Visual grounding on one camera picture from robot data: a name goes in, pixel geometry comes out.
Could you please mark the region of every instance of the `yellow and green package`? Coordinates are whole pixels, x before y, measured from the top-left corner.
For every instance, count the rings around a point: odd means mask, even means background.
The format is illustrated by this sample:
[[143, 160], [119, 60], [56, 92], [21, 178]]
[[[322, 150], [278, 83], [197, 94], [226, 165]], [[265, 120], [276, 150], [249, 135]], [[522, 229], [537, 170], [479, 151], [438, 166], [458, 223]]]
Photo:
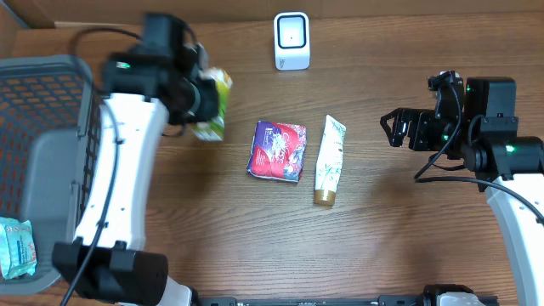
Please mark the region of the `yellow and green package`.
[[218, 115], [208, 122], [199, 122], [193, 125], [192, 130], [195, 136], [204, 141], [223, 141], [224, 139], [224, 116], [229, 103], [230, 88], [232, 80], [222, 69], [210, 68], [201, 72], [202, 79], [215, 80], [215, 87], [218, 91]]
[[0, 269], [5, 280], [36, 272], [36, 248], [30, 221], [0, 218]]

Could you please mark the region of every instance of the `white tube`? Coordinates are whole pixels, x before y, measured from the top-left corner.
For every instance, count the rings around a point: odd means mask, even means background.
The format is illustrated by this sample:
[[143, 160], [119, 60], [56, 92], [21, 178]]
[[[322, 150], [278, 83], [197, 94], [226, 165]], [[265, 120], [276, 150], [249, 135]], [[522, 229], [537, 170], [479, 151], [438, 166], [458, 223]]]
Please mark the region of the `white tube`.
[[320, 154], [315, 166], [314, 203], [333, 205], [342, 171], [343, 139], [346, 127], [327, 115], [321, 140]]

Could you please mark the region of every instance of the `purple package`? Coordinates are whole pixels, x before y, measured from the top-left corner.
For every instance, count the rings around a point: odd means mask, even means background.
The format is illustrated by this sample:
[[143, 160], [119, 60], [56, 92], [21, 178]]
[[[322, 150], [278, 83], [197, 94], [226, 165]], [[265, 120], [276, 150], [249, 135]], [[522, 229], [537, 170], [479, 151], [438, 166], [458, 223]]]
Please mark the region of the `purple package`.
[[305, 150], [306, 127], [259, 121], [247, 171], [258, 178], [298, 183]]

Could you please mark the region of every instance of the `wooden table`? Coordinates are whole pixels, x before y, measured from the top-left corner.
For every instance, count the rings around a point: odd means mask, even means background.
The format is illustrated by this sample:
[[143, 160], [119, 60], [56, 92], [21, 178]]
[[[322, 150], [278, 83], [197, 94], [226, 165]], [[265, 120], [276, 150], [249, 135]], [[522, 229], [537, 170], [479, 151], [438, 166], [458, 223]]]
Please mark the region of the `wooden table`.
[[[517, 304], [485, 196], [472, 184], [414, 184], [428, 154], [389, 147], [378, 121], [397, 107], [434, 108], [427, 77], [455, 69], [513, 77], [519, 134], [544, 138], [544, 14], [312, 20], [312, 64], [295, 72], [274, 67], [272, 21], [193, 27], [235, 86], [222, 144], [188, 135], [163, 139], [156, 154], [146, 250], [167, 255], [175, 280], [237, 298], [370, 298], [457, 283]], [[20, 31], [14, 56], [64, 54], [74, 32]], [[97, 76], [107, 54], [131, 43], [97, 34], [79, 52]], [[312, 204], [327, 114], [348, 129], [330, 209]], [[298, 185], [246, 173], [258, 120], [308, 128]], [[53, 305], [65, 289], [1, 301]]]

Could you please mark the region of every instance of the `gold cap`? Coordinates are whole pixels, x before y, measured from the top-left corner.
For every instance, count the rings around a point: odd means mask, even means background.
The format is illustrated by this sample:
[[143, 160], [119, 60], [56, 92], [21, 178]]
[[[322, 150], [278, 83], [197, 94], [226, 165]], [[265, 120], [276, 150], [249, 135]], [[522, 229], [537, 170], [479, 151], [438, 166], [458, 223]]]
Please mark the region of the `gold cap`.
[[330, 190], [316, 190], [314, 192], [314, 203], [320, 205], [333, 205], [337, 193]]

